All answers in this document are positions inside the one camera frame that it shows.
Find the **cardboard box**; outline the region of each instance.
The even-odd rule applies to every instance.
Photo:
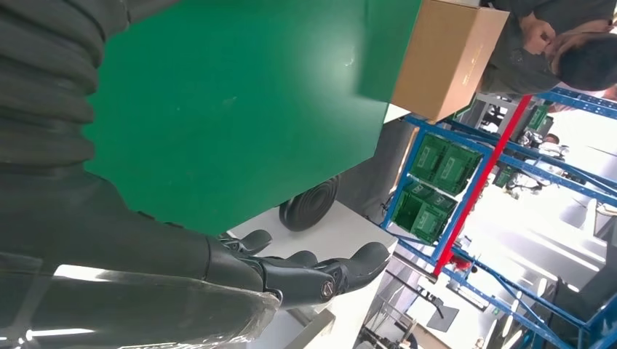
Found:
[[[432,121],[466,107],[508,16],[423,0],[391,103]]]

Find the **red metal bar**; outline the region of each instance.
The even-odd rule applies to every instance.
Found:
[[[482,193],[484,184],[488,180],[488,175],[490,175],[490,172],[493,171],[493,167],[497,164],[497,160],[499,160],[499,156],[501,156],[501,154],[503,153],[503,150],[506,147],[506,144],[508,143],[510,136],[512,136],[512,132],[514,132],[514,128],[518,124],[521,116],[525,112],[525,108],[529,105],[530,101],[531,101],[530,95],[523,96],[517,109],[514,111],[514,114],[512,115],[512,119],[510,119],[510,122],[508,123],[506,130],[503,131],[503,135],[501,135],[501,138],[499,138],[499,141],[497,142],[497,146],[495,147],[495,150],[493,151],[492,154],[490,154],[490,158],[488,160],[487,166],[482,170],[482,173],[480,173],[480,177],[479,177],[479,180],[476,186],[473,188],[470,188],[472,190],[471,196],[469,197],[469,200],[465,203],[465,207],[463,208],[461,216],[458,217],[458,219],[456,220],[454,229],[452,230],[452,234],[450,234],[450,237],[446,242],[445,248],[443,252],[441,253],[441,255],[439,256],[439,259],[437,260],[437,264],[435,265],[435,270],[433,270],[433,275],[435,277],[439,276],[439,274],[442,272],[443,267],[446,266],[446,264],[450,262],[450,258],[452,257],[452,245],[454,245],[454,241],[456,241],[456,238],[458,238],[458,234],[461,232],[461,229],[463,229],[463,225],[465,224],[465,220],[467,219],[467,216],[469,215],[471,209],[476,204],[478,197]]]

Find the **rubber wheel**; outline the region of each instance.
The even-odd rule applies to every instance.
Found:
[[[279,219],[287,229],[302,231],[316,225],[336,200],[339,176],[305,191],[279,207]]]

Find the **person's hand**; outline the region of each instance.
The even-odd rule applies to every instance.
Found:
[[[532,55],[541,54],[556,36],[553,27],[533,13],[522,18],[520,26],[525,37],[523,48]]]

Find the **machine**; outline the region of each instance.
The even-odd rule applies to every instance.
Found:
[[[84,171],[106,40],[175,2],[0,1],[0,348],[244,342],[279,307],[327,302],[386,267],[381,244],[255,257],[267,232],[218,241],[157,222]]]

